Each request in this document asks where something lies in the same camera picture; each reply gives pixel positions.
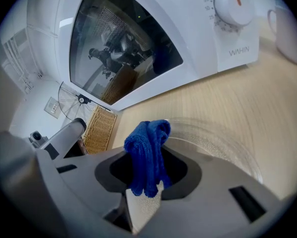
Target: wooden countertop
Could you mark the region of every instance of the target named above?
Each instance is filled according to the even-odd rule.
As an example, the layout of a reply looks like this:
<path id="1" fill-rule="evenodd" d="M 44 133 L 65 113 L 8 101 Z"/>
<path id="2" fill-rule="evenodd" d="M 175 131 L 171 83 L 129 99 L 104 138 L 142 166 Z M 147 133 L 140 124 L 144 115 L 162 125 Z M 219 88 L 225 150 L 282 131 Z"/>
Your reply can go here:
<path id="1" fill-rule="evenodd" d="M 275 47 L 258 19 L 257 62 L 200 79 L 118 114 L 110 148 L 143 120 L 193 118 L 224 126 L 255 157 L 264 184 L 279 198 L 297 191 L 297 65 Z"/>

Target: microwave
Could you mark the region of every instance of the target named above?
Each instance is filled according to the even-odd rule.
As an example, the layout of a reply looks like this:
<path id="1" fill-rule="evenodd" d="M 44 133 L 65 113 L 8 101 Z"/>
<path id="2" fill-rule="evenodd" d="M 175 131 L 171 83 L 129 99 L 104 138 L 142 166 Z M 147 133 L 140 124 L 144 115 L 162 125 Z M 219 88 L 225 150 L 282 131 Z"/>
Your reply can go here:
<path id="1" fill-rule="evenodd" d="M 119 111 L 209 75 L 254 62 L 253 0 L 64 0 L 65 84 Z"/>

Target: blue cloth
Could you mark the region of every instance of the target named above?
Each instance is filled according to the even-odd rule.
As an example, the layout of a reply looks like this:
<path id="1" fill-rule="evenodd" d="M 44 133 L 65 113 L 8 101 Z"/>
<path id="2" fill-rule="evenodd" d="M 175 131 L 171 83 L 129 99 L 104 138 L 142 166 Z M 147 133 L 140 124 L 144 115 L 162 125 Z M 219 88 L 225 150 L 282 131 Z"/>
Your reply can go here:
<path id="1" fill-rule="evenodd" d="M 164 188 L 171 185 L 160 150 L 170 131 L 166 120 L 142 121 L 126 138 L 124 149 L 131 155 L 133 166 L 133 181 L 129 188 L 134 195 L 140 196 L 144 190 L 147 197 L 156 196 L 156 185 L 161 180 Z"/>

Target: microwave dial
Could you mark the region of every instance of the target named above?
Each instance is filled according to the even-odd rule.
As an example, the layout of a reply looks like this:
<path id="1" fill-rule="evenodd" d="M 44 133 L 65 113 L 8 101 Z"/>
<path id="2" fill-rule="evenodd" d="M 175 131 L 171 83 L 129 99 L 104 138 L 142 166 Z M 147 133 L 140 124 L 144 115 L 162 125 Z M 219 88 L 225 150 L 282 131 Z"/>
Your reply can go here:
<path id="1" fill-rule="evenodd" d="M 221 25 L 223 31 L 231 30 L 232 26 L 246 26 L 254 18 L 254 5 L 251 0 L 213 0 L 213 2 L 216 16 L 223 21 L 224 26 Z"/>

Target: woven basket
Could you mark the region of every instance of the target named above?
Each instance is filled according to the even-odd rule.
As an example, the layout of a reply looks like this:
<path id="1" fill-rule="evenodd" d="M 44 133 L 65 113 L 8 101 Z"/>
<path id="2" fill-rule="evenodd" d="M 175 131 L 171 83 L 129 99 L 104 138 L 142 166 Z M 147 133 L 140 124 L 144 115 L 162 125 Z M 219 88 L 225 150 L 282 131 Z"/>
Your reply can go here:
<path id="1" fill-rule="evenodd" d="M 117 115 L 97 106 L 82 138 L 89 154 L 106 151 Z"/>

